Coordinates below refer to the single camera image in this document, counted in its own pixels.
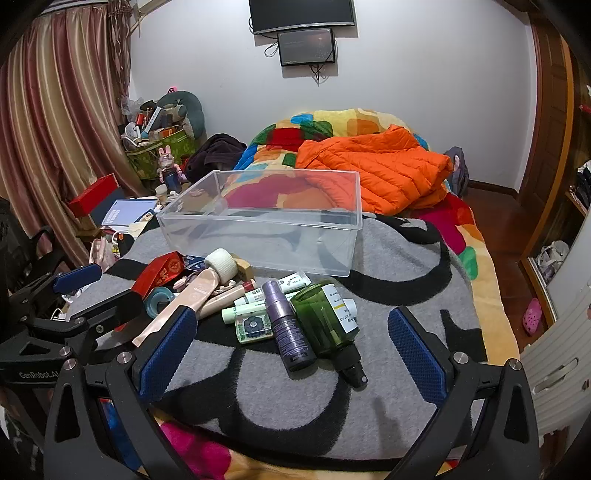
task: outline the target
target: green glass bottle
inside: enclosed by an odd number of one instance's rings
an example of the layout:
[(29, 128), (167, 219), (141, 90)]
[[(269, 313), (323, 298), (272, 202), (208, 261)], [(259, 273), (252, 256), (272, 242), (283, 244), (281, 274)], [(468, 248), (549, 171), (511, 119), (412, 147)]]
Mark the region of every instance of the green glass bottle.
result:
[(353, 342), (359, 326), (334, 284), (326, 280), (310, 285), (291, 304), (314, 353), (330, 358), (350, 385), (364, 387), (368, 379)]

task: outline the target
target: wooden floor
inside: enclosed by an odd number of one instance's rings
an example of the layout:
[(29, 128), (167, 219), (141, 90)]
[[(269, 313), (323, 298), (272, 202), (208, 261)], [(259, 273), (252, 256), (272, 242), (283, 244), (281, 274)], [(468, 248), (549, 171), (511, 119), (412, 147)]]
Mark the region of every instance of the wooden floor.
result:
[(529, 218), (517, 200), (503, 193), (469, 188), (463, 200), (472, 208), (476, 226), (491, 253), (505, 313), (519, 351), (523, 351), (528, 343), (533, 343), (544, 333), (545, 328), (542, 321), (535, 335), (529, 336), (522, 325), (523, 314), (533, 294), (519, 267), (519, 256), (535, 228), (534, 219)]

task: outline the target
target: green basket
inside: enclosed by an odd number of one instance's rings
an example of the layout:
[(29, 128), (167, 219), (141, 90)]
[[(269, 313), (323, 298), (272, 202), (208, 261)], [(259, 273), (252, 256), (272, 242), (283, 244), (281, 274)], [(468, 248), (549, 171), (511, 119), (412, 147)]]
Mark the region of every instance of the green basket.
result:
[(159, 148), (170, 146), (170, 152), (175, 163), (182, 165), (182, 155), (193, 155), (197, 151), (195, 140), (191, 139), (184, 130), (161, 140), (158, 143), (148, 145), (133, 152), (127, 152), (127, 158), (140, 180), (151, 180), (158, 177)]

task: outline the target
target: wooden door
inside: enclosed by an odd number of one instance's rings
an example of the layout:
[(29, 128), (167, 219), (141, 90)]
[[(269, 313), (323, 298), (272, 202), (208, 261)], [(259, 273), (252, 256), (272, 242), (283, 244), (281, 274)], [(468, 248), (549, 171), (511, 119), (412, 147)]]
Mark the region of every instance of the wooden door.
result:
[(569, 150), (573, 76), (569, 48), (552, 24), (545, 18), (532, 18), (532, 29), (538, 102), (530, 157), (518, 200), (538, 219), (546, 204), (554, 202), (555, 180), (559, 178), (560, 183)]

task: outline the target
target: metal screw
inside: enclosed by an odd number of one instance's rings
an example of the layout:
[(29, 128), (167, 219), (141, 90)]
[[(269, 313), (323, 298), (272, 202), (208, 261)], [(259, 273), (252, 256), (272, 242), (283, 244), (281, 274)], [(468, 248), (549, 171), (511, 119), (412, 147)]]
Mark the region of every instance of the metal screw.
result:
[(516, 358), (509, 358), (509, 366), (513, 369), (513, 370), (521, 370), (521, 362), (519, 360), (517, 360)]
[(463, 365), (468, 363), (468, 356), (464, 353), (464, 352), (456, 352), (453, 354), (453, 359), (456, 361), (456, 363)]
[(132, 356), (133, 355), (131, 355), (131, 353), (129, 352), (121, 352), (119, 355), (117, 355), (117, 363), (125, 365), (127, 362), (131, 360)]
[(76, 359), (75, 358), (69, 358), (68, 360), (66, 360), (64, 362), (64, 368), (66, 370), (72, 370), (72, 368), (74, 368), (76, 366)]

